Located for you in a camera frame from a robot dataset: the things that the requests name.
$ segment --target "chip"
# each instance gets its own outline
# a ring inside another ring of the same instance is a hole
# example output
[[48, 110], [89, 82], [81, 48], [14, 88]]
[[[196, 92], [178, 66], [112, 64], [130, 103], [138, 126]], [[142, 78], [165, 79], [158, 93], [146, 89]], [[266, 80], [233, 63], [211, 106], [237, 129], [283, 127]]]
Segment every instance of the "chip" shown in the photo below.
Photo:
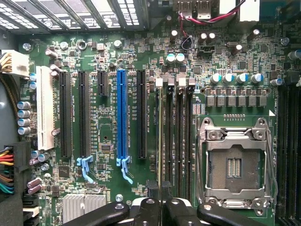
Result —
[[60, 178], [68, 178], [70, 173], [69, 166], [59, 166], [58, 167], [58, 176]]

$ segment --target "white pci slot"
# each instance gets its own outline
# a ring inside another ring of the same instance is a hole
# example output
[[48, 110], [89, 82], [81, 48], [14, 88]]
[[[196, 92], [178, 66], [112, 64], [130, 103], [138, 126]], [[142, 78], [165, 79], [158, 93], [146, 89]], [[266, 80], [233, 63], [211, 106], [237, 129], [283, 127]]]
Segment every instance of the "white pci slot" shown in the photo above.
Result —
[[54, 148], [53, 119], [53, 77], [50, 68], [36, 67], [37, 76], [37, 133], [38, 149], [49, 150]]

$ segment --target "motherboard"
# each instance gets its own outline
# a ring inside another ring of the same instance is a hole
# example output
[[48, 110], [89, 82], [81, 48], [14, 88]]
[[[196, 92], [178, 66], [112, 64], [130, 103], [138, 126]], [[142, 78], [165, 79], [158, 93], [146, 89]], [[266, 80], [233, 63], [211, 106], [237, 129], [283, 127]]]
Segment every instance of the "motherboard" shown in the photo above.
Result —
[[300, 35], [298, 24], [185, 36], [163, 21], [150, 32], [23, 36], [31, 74], [19, 133], [31, 142], [40, 225], [177, 197], [273, 226], [278, 88], [300, 69], [280, 41], [289, 32]]

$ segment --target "blue pcie slot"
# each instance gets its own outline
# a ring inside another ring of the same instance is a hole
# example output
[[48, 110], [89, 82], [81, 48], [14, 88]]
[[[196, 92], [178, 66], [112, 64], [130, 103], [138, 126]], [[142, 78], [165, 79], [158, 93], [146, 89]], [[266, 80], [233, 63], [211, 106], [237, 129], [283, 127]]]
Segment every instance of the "blue pcie slot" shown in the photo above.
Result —
[[127, 152], [127, 73], [117, 70], [117, 166], [121, 166], [123, 178], [133, 181], [126, 175], [130, 156]]

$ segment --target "yellow wire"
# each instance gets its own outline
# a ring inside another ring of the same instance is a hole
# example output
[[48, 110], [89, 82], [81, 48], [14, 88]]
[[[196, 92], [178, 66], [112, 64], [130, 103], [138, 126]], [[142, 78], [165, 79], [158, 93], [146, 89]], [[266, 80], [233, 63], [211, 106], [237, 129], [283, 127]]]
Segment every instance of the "yellow wire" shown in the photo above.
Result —
[[7, 162], [7, 161], [0, 161], [0, 164], [7, 165], [7, 166], [13, 166], [14, 165], [13, 163], [10, 163], [10, 162]]

